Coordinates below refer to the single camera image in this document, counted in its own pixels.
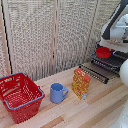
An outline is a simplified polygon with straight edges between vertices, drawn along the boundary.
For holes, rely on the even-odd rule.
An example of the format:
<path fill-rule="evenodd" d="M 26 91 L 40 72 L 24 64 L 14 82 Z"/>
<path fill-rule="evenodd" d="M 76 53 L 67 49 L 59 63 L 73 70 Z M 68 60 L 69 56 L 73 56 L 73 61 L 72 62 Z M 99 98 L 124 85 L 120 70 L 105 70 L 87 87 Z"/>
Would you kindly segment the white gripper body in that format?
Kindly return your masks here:
<path fill-rule="evenodd" d="M 109 49 L 113 49 L 115 51 L 128 53 L 128 43 L 122 43 L 122 42 L 117 42 L 117 41 L 113 41 L 113 40 L 101 39 L 99 45 L 103 46 L 103 47 L 107 47 Z"/>

